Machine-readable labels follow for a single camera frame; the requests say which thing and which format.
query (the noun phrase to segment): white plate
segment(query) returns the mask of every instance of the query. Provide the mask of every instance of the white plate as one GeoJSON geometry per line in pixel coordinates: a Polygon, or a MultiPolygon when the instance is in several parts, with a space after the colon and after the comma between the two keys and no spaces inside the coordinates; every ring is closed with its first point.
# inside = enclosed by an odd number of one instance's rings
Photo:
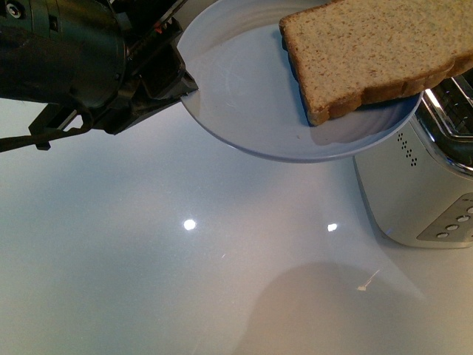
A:
{"type": "Polygon", "coordinates": [[[196,17],[178,49],[199,86],[182,98],[197,122],[244,152],[296,163],[355,155],[397,132],[420,95],[363,106],[317,127],[307,123],[278,23],[323,3],[220,0],[196,17]]]}

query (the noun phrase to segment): white countertop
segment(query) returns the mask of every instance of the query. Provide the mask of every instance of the white countertop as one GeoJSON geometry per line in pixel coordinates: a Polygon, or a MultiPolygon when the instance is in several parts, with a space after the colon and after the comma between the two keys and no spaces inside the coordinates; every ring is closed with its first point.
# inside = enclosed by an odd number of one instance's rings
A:
{"type": "Polygon", "coordinates": [[[378,235],[351,159],[255,158],[177,104],[0,171],[2,355],[472,352],[473,249],[378,235]]]}

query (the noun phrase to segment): whole wheat bread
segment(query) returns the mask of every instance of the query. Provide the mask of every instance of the whole wheat bread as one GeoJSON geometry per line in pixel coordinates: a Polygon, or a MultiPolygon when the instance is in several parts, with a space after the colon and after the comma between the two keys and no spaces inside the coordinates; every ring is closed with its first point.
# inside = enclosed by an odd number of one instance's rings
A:
{"type": "Polygon", "coordinates": [[[473,67],[473,0],[335,0],[279,28],[315,125],[473,67]]]}

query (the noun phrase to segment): toaster slot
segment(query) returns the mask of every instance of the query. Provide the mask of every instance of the toaster slot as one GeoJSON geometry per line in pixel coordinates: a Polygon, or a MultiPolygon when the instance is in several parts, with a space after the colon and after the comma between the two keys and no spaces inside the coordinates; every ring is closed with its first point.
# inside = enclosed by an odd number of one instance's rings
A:
{"type": "Polygon", "coordinates": [[[426,90],[425,96],[444,133],[453,138],[473,138],[473,89],[463,76],[442,81],[426,90]]]}

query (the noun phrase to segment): toaster button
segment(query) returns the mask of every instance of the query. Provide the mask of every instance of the toaster button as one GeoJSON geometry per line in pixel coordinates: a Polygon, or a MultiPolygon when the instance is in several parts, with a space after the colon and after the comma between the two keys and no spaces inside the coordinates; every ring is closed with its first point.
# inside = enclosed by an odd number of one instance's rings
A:
{"type": "Polygon", "coordinates": [[[470,219],[470,216],[459,216],[459,217],[457,217],[458,222],[466,222],[469,219],[470,219]]]}
{"type": "Polygon", "coordinates": [[[447,231],[456,231],[458,229],[458,224],[451,224],[450,226],[445,227],[447,231]]]}

